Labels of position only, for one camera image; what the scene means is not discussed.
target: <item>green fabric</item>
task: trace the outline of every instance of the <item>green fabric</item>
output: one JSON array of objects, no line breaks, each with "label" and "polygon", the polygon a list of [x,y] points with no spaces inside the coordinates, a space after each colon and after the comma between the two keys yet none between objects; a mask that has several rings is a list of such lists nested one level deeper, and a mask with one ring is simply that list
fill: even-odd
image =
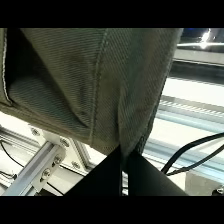
[{"label": "green fabric", "polygon": [[0,83],[0,109],[104,154],[118,145],[124,155],[137,144],[141,150],[180,33],[173,28],[10,28],[5,79],[12,105],[5,104]]}]

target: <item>stitching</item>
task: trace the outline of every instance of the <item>stitching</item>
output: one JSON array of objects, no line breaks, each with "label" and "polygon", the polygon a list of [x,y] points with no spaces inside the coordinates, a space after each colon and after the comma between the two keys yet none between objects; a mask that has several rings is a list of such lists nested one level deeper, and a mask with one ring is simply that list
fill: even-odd
[{"label": "stitching", "polygon": [[7,31],[4,30],[4,46],[3,46],[3,57],[2,57],[2,81],[3,81],[3,89],[4,89],[5,97],[7,101],[11,104],[12,102],[8,97],[7,90],[6,90],[6,81],[5,81],[6,51],[7,51]]},{"label": "stitching", "polygon": [[96,61],[96,70],[95,70],[95,74],[94,76],[96,77],[96,88],[95,88],[95,92],[94,92],[94,98],[93,98],[93,119],[92,119],[92,129],[91,129],[91,133],[90,133],[90,146],[92,147],[93,145],[93,138],[94,138],[94,134],[96,131],[96,121],[97,121],[97,114],[98,114],[98,98],[99,98],[99,89],[100,89],[100,81],[101,81],[101,73],[100,71],[100,61],[102,59],[102,55],[103,53],[106,52],[106,46],[108,45],[108,41],[106,41],[107,36],[108,36],[108,28],[106,28],[104,35],[103,35],[103,39],[100,45],[100,52],[98,54],[97,57],[97,61]]}]

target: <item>garment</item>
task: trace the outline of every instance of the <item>garment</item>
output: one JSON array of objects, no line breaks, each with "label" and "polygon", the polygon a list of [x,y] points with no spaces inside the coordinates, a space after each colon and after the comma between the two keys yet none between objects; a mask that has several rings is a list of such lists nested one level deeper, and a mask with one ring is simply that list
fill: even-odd
[{"label": "garment", "polygon": [[108,155],[141,151],[182,29],[0,29],[0,110]]}]

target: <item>pocket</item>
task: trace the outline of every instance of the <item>pocket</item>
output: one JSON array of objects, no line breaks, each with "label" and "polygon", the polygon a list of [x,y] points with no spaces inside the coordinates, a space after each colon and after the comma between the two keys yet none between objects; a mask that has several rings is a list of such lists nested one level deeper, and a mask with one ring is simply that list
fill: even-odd
[{"label": "pocket", "polygon": [[0,28],[0,103],[11,105],[5,81],[5,59],[7,51],[7,29]]}]

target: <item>black cable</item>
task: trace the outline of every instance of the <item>black cable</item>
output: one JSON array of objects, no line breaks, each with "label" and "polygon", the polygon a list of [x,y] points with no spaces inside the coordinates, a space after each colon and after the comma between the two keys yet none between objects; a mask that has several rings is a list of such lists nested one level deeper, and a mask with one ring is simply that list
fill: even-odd
[{"label": "black cable", "polygon": [[[21,167],[24,167],[22,164],[20,164],[19,162],[17,162],[15,159],[13,159],[13,158],[9,155],[9,153],[6,151],[5,147],[3,146],[2,141],[0,141],[0,144],[1,144],[1,147],[2,147],[2,149],[4,150],[4,152],[6,153],[6,155],[7,155],[11,160],[13,160],[15,163],[17,163],[17,164],[20,165]],[[48,184],[50,187],[52,187],[54,190],[56,190],[58,193],[64,195],[61,191],[59,191],[56,187],[54,187],[54,186],[51,185],[50,183],[47,182],[47,184]]]},{"label": "black cable", "polygon": [[204,162],[208,161],[209,159],[211,159],[212,157],[216,156],[218,153],[223,151],[223,149],[224,149],[224,145],[219,147],[217,150],[215,150],[210,155],[206,156],[204,159],[201,159],[198,162],[196,162],[196,163],[194,163],[194,164],[192,164],[190,166],[182,167],[182,168],[180,168],[178,170],[174,170],[173,172],[168,173],[167,176],[175,175],[175,174],[182,173],[182,172],[187,172],[187,171],[189,171],[191,169],[194,169],[195,167],[201,165],[202,163],[204,163]]},{"label": "black cable", "polygon": [[172,165],[176,162],[176,160],[187,150],[189,150],[195,146],[198,146],[200,144],[203,144],[205,142],[212,141],[212,140],[222,138],[222,137],[224,137],[224,133],[207,136],[207,137],[204,137],[204,138],[201,138],[196,141],[188,143],[187,145],[180,148],[176,153],[174,153],[174,155],[168,160],[168,162],[165,164],[165,166],[161,169],[161,172],[163,172],[164,174],[167,174],[170,167],[172,167]]}]

